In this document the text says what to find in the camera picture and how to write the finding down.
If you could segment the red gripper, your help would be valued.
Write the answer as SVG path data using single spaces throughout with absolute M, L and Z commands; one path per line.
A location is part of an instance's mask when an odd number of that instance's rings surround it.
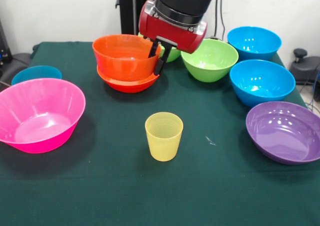
M 157 11 L 155 1 L 147 0 L 140 12 L 138 28 L 143 36 L 152 40 L 148 58 L 154 57 L 159 49 L 159 59 L 153 72 L 157 76 L 167 62 L 172 45 L 190 54 L 199 47 L 206 35 L 207 23 L 200 21 L 194 26 L 177 25 Z M 160 41 L 169 43 L 164 45 L 163 55 Z

